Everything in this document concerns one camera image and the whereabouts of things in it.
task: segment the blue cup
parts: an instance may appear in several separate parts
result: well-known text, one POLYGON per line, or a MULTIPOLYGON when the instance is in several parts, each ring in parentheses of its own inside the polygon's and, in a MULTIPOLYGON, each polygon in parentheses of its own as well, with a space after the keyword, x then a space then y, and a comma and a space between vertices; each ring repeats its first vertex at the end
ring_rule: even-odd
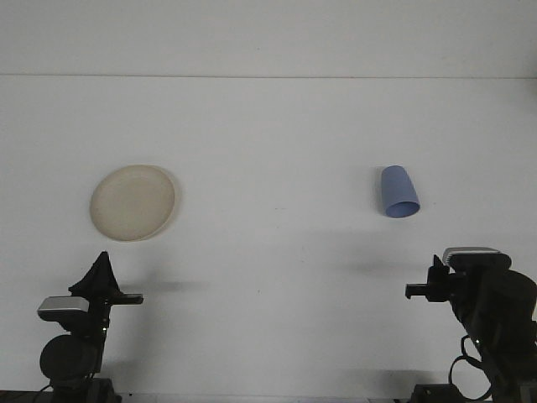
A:
POLYGON ((384 212, 388 217, 408 217, 420 209, 414 185, 402 166, 392 165, 383 170, 381 189, 384 212))

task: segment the beige plate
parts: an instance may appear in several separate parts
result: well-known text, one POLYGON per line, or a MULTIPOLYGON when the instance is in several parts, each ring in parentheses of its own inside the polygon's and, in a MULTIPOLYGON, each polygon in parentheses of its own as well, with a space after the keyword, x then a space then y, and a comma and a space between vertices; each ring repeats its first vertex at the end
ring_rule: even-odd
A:
POLYGON ((174 210, 172 181, 160 169, 130 165, 112 172, 95 189, 90 214, 96 228, 118 241, 155 235, 174 210))

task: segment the black cable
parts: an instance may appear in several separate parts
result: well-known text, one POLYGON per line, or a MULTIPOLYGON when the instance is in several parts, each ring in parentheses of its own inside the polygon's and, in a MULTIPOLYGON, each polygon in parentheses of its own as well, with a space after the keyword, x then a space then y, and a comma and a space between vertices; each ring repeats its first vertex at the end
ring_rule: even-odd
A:
POLYGON ((18 395, 10 396, 11 393, 8 392, 5 395, 0 396, 0 402, 4 403, 6 401, 16 400, 19 397, 23 397, 24 395, 27 395, 28 393, 30 393, 30 392, 24 391, 24 392, 20 392, 18 395))
MULTIPOLYGON (((455 368, 455 364, 458 363, 459 361, 466 361, 467 363, 469 363, 472 367, 474 368, 477 368, 477 369, 481 369, 482 370, 482 362, 479 361, 478 359, 475 359, 474 357, 472 357, 471 355, 469 355, 467 353, 467 350, 464 346, 464 342, 470 338, 470 336, 466 335, 464 338, 461 339, 461 352, 462 352, 462 355, 459 355, 454 361, 453 363, 451 364, 451 367, 450 367, 450 372, 449 374, 447 375, 447 381, 449 382, 450 385, 452 386, 455 386, 455 384, 453 383, 453 369, 455 368)), ((478 400, 486 400, 488 399, 491 394, 493 393, 493 386, 490 385, 489 388, 487 389, 487 391, 477 397, 476 399, 470 399, 469 397, 466 397, 466 396, 462 396, 464 397, 465 400, 467 401, 478 401, 478 400)))
POLYGON ((37 392, 34 396, 34 398, 32 399, 32 403, 35 403, 37 401, 37 398, 41 396, 41 394, 46 390, 48 389, 50 386, 52 386, 51 384, 48 384, 46 385, 44 388, 42 388, 39 392, 37 392))

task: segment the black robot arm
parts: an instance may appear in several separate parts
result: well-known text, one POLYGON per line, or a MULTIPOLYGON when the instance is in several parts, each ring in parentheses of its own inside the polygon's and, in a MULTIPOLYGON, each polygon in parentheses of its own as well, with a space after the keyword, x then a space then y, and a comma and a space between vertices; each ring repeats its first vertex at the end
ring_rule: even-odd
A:
POLYGON ((447 249, 443 261, 435 256, 427 283, 407 285, 405 295, 451 303, 481 355, 495 403, 535 403, 537 285, 510 265, 495 249, 447 249))

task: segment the white backdrop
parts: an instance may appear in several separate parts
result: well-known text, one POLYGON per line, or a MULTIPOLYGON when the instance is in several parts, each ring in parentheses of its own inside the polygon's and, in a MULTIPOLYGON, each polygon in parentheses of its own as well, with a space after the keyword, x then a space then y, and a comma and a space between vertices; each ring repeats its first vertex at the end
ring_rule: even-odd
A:
POLYGON ((535 77, 534 0, 3 0, 0 73, 535 77))
POLYGON ((61 330, 35 310, 103 249, 146 296, 112 311, 120 391, 405 396, 445 380, 463 334, 448 305, 404 299, 433 253, 491 246, 537 278, 536 81, 5 76, 0 94, 2 388, 44 385, 61 330), (173 173, 180 208, 113 242, 90 196, 137 163, 173 173), (379 211, 391 164, 413 217, 379 211))

